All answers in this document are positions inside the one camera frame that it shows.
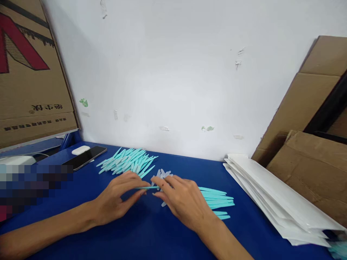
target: stack of white paper bags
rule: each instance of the stack of white paper bags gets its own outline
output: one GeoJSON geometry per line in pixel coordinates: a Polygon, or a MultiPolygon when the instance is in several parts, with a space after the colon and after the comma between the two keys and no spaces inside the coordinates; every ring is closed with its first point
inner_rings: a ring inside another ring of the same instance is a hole
{"type": "Polygon", "coordinates": [[[228,154],[225,169],[293,246],[330,247],[323,230],[345,230],[275,175],[246,155],[228,154]]]}

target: cardboard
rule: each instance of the cardboard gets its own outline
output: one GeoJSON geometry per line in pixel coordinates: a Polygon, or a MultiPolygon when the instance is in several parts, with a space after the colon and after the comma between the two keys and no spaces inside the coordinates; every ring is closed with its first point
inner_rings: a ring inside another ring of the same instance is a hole
{"type": "Polygon", "coordinates": [[[77,129],[73,112],[0,120],[0,148],[77,129]]]}
{"type": "Polygon", "coordinates": [[[347,70],[347,38],[319,36],[300,72],[342,76],[347,70]]]}
{"type": "Polygon", "coordinates": [[[347,145],[293,131],[267,169],[347,227],[347,145]]]}
{"type": "Polygon", "coordinates": [[[0,21],[0,147],[76,129],[56,44],[40,1],[2,1],[0,21]],[[65,114],[69,116],[60,125],[8,130],[65,114]]]}
{"type": "Polygon", "coordinates": [[[336,121],[331,125],[328,134],[347,138],[347,108],[340,114],[336,121]]]}
{"type": "Polygon", "coordinates": [[[303,131],[347,70],[347,38],[319,36],[252,159],[266,167],[291,129],[303,131]]]}
{"type": "Polygon", "coordinates": [[[266,166],[291,129],[305,129],[339,79],[338,76],[297,73],[257,147],[257,157],[252,159],[266,166]]]}

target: black smartphone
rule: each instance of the black smartphone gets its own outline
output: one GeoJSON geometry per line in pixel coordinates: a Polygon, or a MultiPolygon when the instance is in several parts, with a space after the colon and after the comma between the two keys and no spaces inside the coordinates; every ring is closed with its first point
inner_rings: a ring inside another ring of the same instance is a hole
{"type": "Polygon", "coordinates": [[[72,165],[73,171],[77,171],[83,166],[85,166],[87,163],[92,161],[94,158],[98,157],[106,151],[107,148],[105,147],[94,146],[93,148],[90,148],[88,151],[85,151],[84,153],[77,155],[76,157],[63,163],[62,165],[72,165]]]}

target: white electronic device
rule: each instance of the white electronic device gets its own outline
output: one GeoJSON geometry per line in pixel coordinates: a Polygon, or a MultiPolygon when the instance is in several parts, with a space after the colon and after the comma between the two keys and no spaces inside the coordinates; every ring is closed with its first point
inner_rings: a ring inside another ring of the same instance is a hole
{"type": "Polygon", "coordinates": [[[0,159],[0,165],[33,165],[35,162],[32,156],[11,156],[0,159]]]}

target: left hand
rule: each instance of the left hand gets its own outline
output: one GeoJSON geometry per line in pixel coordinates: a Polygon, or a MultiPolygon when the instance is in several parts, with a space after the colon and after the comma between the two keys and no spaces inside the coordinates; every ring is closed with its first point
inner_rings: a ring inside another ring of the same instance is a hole
{"type": "Polygon", "coordinates": [[[131,171],[114,178],[95,200],[90,201],[95,224],[105,225],[124,216],[146,190],[137,191],[127,201],[122,201],[121,195],[136,187],[147,186],[150,184],[131,171]]]}

